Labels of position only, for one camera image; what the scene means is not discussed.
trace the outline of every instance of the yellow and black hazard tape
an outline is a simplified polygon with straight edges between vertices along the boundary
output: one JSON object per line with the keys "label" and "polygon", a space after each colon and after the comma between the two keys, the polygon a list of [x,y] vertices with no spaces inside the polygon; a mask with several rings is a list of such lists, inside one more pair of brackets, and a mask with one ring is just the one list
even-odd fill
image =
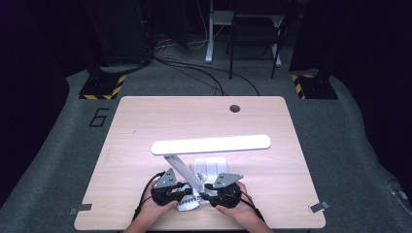
{"label": "yellow and black hazard tape", "polygon": [[297,92],[297,95],[299,96],[299,99],[305,99],[305,94],[303,93],[302,86],[299,83],[299,77],[304,77],[304,78],[315,78],[315,77],[312,76],[312,75],[303,75],[303,76],[292,75],[294,88],[296,89],[296,92]]}
{"label": "yellow and black hazard tape", "polygon": [[115,90],[113,91],[112,94],[110,95],[79,95],[79,99],[89,99],[89,100],[98,100],[98,99],[116,99],[118,97],[118,94],[121,90],[121,86],[124,83],[124,80],[126,79],[126,76],[120,77],[118,84],[116,85]]}

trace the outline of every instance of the motion capture controller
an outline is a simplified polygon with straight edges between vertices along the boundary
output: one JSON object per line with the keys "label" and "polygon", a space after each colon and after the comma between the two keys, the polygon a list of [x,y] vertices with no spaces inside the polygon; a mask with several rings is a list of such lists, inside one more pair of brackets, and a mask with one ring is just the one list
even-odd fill
{"label": "motion capture controller", "polygon": [[152,198],[159,206],[164,206],[172,201],[180,202],[186,195],[192,194],[191,188],[186,188],[182,191],[173,191],[177,188],[185,186],[186,183],[178,183],[176,181],[173,169],[169,169],[152,188]]}
{"label": "motion capture controller", "polygon": [[210,196],[206,193],[201,193],[200,196],[205,200],[209,200],[210,205],[213,207],[221,205],[227,208],[235,208],[242,196],[242,191],[236,182],[242,178],[242,175],[220,173],[215,183],[205,184],[206,189],[216,190],[217,195]]}

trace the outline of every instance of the hand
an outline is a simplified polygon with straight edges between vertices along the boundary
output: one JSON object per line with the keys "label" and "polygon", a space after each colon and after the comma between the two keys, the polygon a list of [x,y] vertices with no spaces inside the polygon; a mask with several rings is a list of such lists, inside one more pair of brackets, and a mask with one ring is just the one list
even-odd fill
{"label": "hand", "polygon": [[[237,182],[240,190],[242,191],[243,200],[254,206],[252,197],[248,195],[246,186],[243,183]],[[255,210],[248,204],[240,201],[235,208],[227,208],[224,206],[216,206],[216,210],[224,215],[233,217],[237,223],[245,227],[249,232],[273,232],[256,214]]]}
{"label": "hand", "polygon": [[170,202],[164,206],[159,206],[153,199],[151,190],[155,182],[151,182],[146,190],[143,200],[146,200],[140,211],[140,214],[133,220],[124,232],[140,233],[146,232],[162,215],[171,211],[178,205],[177,201]]}

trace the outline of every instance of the gray carpet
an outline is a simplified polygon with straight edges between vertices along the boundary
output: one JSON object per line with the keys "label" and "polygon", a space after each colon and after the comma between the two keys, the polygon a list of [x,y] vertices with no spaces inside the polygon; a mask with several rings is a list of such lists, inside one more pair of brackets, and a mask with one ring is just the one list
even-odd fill
{"label": "gray carpet", "polygon": [[[216,42],[212,64],[204,63],[205,47],[193,50],[170,46],[154,55],[227,70],[225,45],[226,42]],[[331,205],[325,211],[326,227],[312,232],[412,232],[412,216],[388,191],[393,177],[378,163],[365,138],[360,110],[344,84],[335,78],[330,80],[338,100],[298,99],[291,78],[297,72],[288,72],[293,45],[291,38],[282,50],[283,65],[277,69],[274,80],[269,78],[270,61],[235,61],[234,72],[252,82],[260,95],[282,96],[287,101],[319,198]],[[230,81],[227,73],[207,71],[219,80],[228,95],[257,95],[239,77]],[[122,96],[221,94],[215,92],[215,82],[210,77],[193,70],[183,72],[186,74],[152,61],[148,67],[126,76],[115,100],[80,100],[78,94],[87,72],[68,77],[70,94],[66,105],[1,209],[0,232],[76,232],[76,216],[69,216],[68,211],[82,203]],[[108,109],[100,112],[107,116],[104,125],[88,127],[99,108]]]}

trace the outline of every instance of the black curtain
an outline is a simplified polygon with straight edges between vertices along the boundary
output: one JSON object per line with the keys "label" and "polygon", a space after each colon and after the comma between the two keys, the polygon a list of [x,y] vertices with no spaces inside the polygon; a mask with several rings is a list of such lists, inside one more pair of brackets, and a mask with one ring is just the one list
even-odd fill
{"label": "black curtain", "polygon": [[[331,74],[356,99],[380,163],[412,198],[410,9],[400,0],[309,0],[291,71],[333,64]],[[327,60],[336,48],[342,50]]]}

